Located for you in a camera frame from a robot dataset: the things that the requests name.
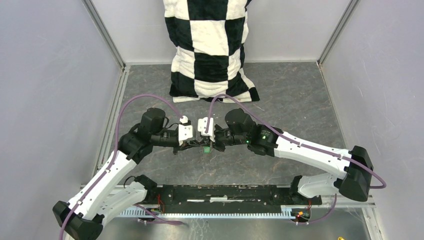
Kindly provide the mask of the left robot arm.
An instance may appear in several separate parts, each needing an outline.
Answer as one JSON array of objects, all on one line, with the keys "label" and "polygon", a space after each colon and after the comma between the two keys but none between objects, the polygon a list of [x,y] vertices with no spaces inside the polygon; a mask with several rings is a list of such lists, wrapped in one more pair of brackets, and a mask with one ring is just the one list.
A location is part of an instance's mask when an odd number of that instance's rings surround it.
[{"label": "left robot arm", "polygon": [[168,147],[178,151],[194,138],[194,129],[187,116],[179,119],[176,129],[168,129],[169,119],[159,108],[149,108],[128,133],[121,136],[116,149],[101,169],[74,197],[58,201],[53,214],[61,227],[59,239],[65,233],[75,240],[96,240],[104,227],[130,206],[153,203],[157,190],[142,177],[126,189],[109,196],[115,186],[134,169],[153,147]]}]

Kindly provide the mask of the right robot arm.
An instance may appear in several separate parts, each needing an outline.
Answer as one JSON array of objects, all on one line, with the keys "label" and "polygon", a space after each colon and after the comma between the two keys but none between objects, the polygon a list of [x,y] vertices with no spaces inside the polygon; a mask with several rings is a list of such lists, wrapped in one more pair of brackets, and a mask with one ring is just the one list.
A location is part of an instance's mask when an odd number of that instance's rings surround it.
[{"label": "right robot arm", "polygon": [[293,179],[288,191],[293,203],[302,204],[307,199],[334,194],[357,202],[368,200],[374,166],[365,148],[356,145],[348,150],[307,141],[279,128],[256,123],[241,108],[229,111],[224,120],[226,128],[208,117],[197,122],[197,130],[212,148],[223,152],[228,146],[246,145],[256,155],[290,159],[323,171]]}]

